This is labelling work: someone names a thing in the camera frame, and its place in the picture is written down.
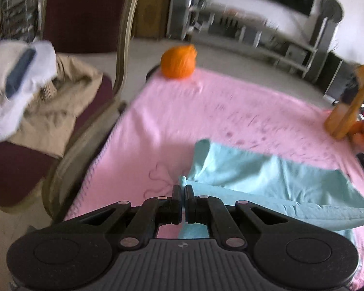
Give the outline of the pink blanket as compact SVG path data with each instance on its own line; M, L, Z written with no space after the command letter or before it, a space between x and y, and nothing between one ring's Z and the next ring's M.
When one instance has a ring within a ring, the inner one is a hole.
M66 290L364 290L364 225L353 240L258 204L226 205L247 241L222 248L208 227L185 220L195 144L339 170L364 197L364 172L347 140L323 127L315 106L197 69L185 81L156 72L117 121L66 216ZM181 187L181 223L143 248L119 241L145 200Z

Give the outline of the maroon chair with beige frame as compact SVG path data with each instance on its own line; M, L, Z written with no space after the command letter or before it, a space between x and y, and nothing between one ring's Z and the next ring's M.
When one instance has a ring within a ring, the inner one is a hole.
M138 0L46 0L41 39L0 41L0 210L55 217L121 114Z

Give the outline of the black standing fan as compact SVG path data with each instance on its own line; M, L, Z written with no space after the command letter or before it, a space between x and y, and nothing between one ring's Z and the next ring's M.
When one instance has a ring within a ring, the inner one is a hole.
M310 38L310 45L313 46L314 52L308 54L304 59L308 68L303 75L306 81L310 83L317 81L329 53L336 28L343 17L343 7L337 0L321 0L319 14Z

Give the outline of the wooden bottle rack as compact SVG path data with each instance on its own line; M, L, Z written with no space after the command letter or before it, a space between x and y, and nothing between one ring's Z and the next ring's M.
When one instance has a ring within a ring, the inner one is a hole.
M338 103L324 122L325 130L336 140L343 139L355 123L364 102L364 65L356 68L359 90L350 104Z

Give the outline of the wooden cabinet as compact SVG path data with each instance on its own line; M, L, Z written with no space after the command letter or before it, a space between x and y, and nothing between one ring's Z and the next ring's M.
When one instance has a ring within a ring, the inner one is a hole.
M136 38L165 37L170 0L138 0L133 33Z

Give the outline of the white garment on chair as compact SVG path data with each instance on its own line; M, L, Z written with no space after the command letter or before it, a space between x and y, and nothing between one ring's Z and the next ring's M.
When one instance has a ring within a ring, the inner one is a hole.
M28 104L56 76L50 41L0 41L0 143L17 131Z

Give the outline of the beige garment on chair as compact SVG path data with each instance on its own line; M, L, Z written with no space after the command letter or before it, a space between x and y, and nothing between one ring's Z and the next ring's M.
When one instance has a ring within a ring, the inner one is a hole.
M27 106L9 142L62 157L77 118L92 103L103 73L76 57L56 57L57 77L49 81Z

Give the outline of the orange plush toy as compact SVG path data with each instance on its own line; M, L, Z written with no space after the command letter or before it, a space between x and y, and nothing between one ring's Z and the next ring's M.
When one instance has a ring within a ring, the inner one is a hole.
M197 50L192 44L168 49L161 58L160 69L164 77L184 79L192 76L197 63Z

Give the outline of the grey tv console shelf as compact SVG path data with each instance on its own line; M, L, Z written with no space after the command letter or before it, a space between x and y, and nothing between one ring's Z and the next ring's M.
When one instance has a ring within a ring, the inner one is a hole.
M185 34L193 43L266 58L302 77L309 72L317 53L315 46L269 27L267 20L259 15L219 5L190 7Z

